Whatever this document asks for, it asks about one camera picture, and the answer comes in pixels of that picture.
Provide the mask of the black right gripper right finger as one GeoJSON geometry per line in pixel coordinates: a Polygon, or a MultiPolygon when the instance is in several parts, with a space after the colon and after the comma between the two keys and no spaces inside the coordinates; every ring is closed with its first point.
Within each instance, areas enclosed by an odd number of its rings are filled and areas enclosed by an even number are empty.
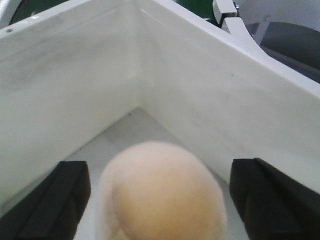
{"type": "Polygon", "coordinates": [[[251,240],[318,240],[320,195],[261,158],[232,161],[229,192],[251,240]]]}

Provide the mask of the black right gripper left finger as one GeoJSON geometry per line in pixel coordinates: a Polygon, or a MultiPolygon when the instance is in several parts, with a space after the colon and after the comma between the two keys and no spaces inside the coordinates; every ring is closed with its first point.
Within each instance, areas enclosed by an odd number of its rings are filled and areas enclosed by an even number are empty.
{"type": "Polygon", "coordinates": [[[61,161],[0,219],[2,240],[72,240],[91,195],[86,161],[61,161]]]}

